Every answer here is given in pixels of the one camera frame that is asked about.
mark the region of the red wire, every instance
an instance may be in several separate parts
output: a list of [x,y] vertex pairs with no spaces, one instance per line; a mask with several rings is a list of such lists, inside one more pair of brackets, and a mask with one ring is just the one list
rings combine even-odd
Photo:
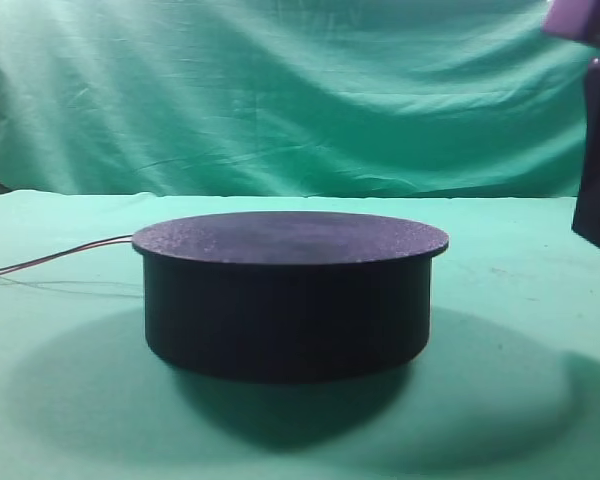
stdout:
[[4,271],[0,272],[0,276],[6,275],[8,273],[18,272],[18,271],[24,270],[26,268],[35,267],[37,265],[42,265],[43,263],[50,262],[50,261],[55,260],[57,258],[61,258],[61,257],[67,256],[67,255],[72,255],[72,254],[78,253],[78,252],[84,252],[86,250],[91,250],[92,248],[106,247],[108,245],[116,245],[116,244],[119,244],[119,243],[129,243],[130,241],[131,240],[116,240],[116,241],[112,241],[112,242],[103,242],[103,243],[94,243],[94,244],[90,244],[90,245],[85,245],[85,246],[80,247],[80,248],[78,248],[78,249],[76,249],[74,251],[67,252],[67,253],[62,254],[62,255],[53,256],[51,258],[44,258],[44,259],[41,259],[41,260],[34,260],[34,261],[30,262],[30,263],[27,263],[26,265],[21,265],[21,266],[18,266],[18,267],[14,267],[14,268],[10,268],[10,269],[4,270]]

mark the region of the black cylindrical base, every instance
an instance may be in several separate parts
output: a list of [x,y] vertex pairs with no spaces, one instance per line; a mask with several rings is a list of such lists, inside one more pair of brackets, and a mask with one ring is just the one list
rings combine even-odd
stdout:
[[177,367],[314,383],[396,367],[429,338],[430,258],[245,266],[145,258],[146,338]]
[[257,383],[317,383],[404,364],[429,338],[447,235],[391,217],[242,212],[149,226],[146,337],[166,362]]

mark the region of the green table surface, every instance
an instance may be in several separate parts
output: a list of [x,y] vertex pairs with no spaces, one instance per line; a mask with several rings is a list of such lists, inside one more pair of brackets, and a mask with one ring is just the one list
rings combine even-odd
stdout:
[[600,252],[574,199],[0,196],[0,266],[152,223],[332,210],[447,231],[410,368],[321,386],[176,372],[128,244],[0,279],[0,480],[600,479]]

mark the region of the green cloth backdrop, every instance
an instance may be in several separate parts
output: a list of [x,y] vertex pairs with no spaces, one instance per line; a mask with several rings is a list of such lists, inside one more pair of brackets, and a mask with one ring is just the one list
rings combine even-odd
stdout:
[[543,0],[0,0],[0,181],[61,193],[577,191],[593,51]]

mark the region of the wrinkled fabric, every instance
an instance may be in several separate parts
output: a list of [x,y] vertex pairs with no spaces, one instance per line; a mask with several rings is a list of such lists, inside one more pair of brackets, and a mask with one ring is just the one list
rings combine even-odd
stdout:
[[576,192],[592,51],[542,0],[0,0],[0,182]]

